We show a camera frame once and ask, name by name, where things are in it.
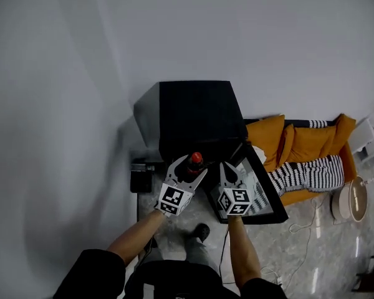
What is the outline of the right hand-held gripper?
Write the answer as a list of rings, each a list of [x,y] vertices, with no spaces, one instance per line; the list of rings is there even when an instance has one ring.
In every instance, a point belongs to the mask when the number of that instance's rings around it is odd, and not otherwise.
[[[236,180],[229,181],[226,177],[225,168],[229,168]],[[243,181],[242,173],[228,162],[219,164],[219,197],[218,206],[227,216],[243,216],[252,206],[252,192],[247,188]]]

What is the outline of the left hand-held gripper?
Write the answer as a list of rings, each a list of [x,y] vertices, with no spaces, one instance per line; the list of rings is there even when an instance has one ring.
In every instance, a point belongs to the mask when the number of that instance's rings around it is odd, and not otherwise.
[[[161,211],[166,217],[178,216],[191,202],[195,190],[198,188],[208,170],[192,174],[189,181],[179,182],[175,173],[176,168],[188,157],[184,155],[169,165],[166,178],[160,189],[160,195],[154,208]]]

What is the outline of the dark bottle red cap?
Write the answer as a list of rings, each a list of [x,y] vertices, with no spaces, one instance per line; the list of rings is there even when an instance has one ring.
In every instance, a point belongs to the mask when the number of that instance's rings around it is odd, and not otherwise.
[[[189,177],[197,177],[204,169],[204,161],[200,152],[194,152],[187,160],[186,172]]]

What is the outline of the black waste bin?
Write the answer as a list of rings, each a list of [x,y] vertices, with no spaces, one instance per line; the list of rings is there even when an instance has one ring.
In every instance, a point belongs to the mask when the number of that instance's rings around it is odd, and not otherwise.
[[[159,164],[158,161],[150,161],[145,158],[133,158],[132,163],[146,163],[156,165]],[[154,171],[146,172],[134,172],[130,169],[130,191],[135,194],[148,194],[153,192],[153,177]]]

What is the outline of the person's left forearm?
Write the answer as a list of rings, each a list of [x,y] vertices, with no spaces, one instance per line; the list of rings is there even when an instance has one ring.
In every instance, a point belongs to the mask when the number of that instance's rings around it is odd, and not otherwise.
[[[155,209],[116,238],[107,250],[121,257],[126,266],[129,265],[144,249],[165,219],[166,216]]]

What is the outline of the person's right forearm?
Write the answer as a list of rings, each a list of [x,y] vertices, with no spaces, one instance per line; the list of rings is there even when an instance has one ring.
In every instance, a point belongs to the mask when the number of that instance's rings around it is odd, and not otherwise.
[[[229,216],[228,228],[234,280],[238,289],[241,290],[248,281],[261,278],[261,266],[242,217]]]

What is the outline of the white cloth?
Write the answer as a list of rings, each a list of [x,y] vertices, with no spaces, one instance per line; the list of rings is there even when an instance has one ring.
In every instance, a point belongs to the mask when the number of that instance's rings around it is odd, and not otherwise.
[[[266,162],[266,155],[265,155],[265,152],[260,149],[259,147],[256,147],[256,146],[252,146],[252,148],[254,149],[254,151],[256,152],[259,160],[261,161],[262,164],[264,164]]]

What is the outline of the black glass fridge door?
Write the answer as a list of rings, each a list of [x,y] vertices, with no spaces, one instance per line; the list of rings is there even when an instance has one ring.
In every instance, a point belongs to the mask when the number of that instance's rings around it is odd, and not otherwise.
[[[252,206],[241,216],[247,225],[279,224],[288,219],[280,197],[271,182],[264,165],[249,143],[241,144],[230,159],[220,159],[209,167],[208,178],[204,180],[203,189],[219,223],[226,224],[228,217],[218,206],[220,162],[228,162],[238,169],[243,176],[247,190],[252,192]],[[236,176],[225,168],[226,177],[234,182]]]

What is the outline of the person's black right shoe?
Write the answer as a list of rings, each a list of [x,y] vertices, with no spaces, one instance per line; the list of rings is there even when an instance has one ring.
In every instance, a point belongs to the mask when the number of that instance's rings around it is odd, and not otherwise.
[[[208,238],[209,234],[210,228],[204,223],[198,224],[193,231],[193,236],[198,238],[202,243]]]

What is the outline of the black cabinet fridge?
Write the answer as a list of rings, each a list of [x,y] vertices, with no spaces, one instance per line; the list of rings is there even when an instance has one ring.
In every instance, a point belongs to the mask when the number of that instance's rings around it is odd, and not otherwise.
[[[229,81],[172,81],[154,84],[133,107],[146,144],[170,163],[194,152],[208,168],[203,183],[219,178],[247,140],[247,129]]]

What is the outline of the person's grey trousers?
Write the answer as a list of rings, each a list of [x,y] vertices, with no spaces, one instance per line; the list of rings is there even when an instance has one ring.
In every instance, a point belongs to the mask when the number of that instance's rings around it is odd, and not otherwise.
[[[185,241],[185,262],[195,263],[211,267],[216,273],[219,273],[219,269],[216,266],[214,260],[210,257],[206,246],[195,237],[188,237]],[[162,262],[164,261],[161,250],[157,248],[151,248],[150,253],[146,253],[146,258],[141,261],[141,264],[150,262]]]

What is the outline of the black white striped blanket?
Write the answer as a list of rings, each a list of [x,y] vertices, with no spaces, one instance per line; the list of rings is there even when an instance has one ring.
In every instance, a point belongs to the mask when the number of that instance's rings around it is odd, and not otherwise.
[[[304,189],[315,193],[332,191],[345,181],[343,163],[337,155],[304,163],[286,162],[268,175],[279,196]]]

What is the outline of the orange sofa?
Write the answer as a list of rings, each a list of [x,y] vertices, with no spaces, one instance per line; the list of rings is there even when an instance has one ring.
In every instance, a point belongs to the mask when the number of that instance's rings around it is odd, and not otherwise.
[[[248,142],[265,152],[267,159],[264,168],[267,173],[280,168],[286,162],[304,163],[328,155],[337,155],[343,163],[344,185],[357,176],[348,144],[356,121],[343,113],[335,120],[328,121],[326,128],[310,128],[309,120],[287,120],[284,115],[246,120],[245,123]],[[326,192],[315,193],[304,189],[287,192],[280,198],[284,206],[289,206],[323,193]]]

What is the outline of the person's black shirt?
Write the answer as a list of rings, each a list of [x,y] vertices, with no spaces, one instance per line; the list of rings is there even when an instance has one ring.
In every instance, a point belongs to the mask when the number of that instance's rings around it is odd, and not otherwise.
[[[115,253],[84,250],[64,278],[54,299],[287,299],[280,286],[253,278],[239,294],[223,286],[209,266],[180,260],[141,264],[129,279]]]

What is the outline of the white box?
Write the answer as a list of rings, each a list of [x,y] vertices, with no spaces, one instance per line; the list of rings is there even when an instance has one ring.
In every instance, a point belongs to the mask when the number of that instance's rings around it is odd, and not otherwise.
[[[352,153],[365,149],[368,155],[374,154],[374,109],[356,126],[348,143]]]

